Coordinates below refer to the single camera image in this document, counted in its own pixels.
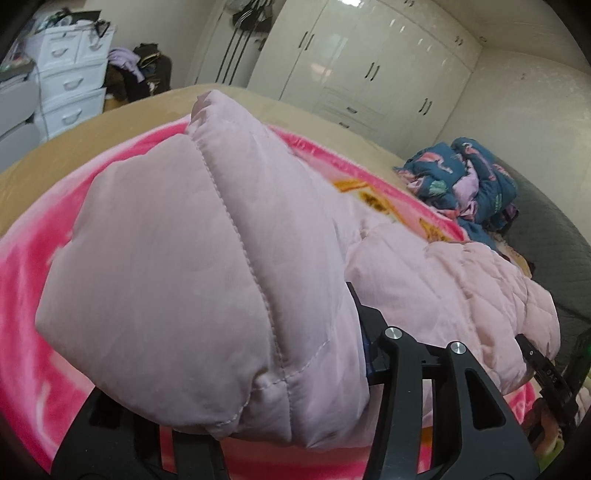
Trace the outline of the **person's right hand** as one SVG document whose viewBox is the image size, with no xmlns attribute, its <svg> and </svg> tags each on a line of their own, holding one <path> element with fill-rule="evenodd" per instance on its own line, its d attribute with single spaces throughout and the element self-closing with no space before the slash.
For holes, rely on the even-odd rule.
<svg viewBox="0 0 591 480">
<path fill-rule="evenodd" d="M 546 401 L 537 399 L 526 414 L 522 428 L 528 437 L 540 470 L 545 470 L 563 451 L 562 431 Z"/>
</svg>

